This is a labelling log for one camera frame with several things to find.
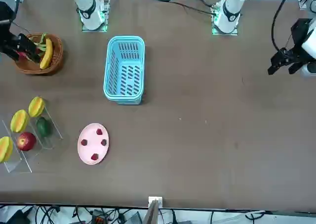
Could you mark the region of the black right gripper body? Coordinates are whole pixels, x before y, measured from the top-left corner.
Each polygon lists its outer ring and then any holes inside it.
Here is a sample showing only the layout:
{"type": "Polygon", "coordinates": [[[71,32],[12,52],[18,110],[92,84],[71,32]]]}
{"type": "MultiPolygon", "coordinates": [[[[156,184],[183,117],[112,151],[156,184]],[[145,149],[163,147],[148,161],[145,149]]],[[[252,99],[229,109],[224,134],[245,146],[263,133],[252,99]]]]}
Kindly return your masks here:
{"type": "Polygon", "coordinates": [[[0,25],[0,51],[14,59],[14,51],[19,51],[19,35],[10,32],[9,24],[0,25]]]}

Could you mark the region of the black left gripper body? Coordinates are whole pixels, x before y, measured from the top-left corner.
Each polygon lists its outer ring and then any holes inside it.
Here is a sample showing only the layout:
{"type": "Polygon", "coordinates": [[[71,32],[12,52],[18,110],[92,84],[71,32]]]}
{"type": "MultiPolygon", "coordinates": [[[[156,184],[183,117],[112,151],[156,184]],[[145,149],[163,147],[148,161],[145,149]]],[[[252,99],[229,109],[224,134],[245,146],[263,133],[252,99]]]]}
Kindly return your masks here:
{"type": "Polygon", "coordinates": [[[312,57],[302,48],[302,44],[308,35],[311,21],[312,20],[310,18],[300,18],[291,27],[294,46],[291,49],[281,49],[282,64],[292,64],[298,62],[306,64],[308,62],[312,62],[312,57]]]}

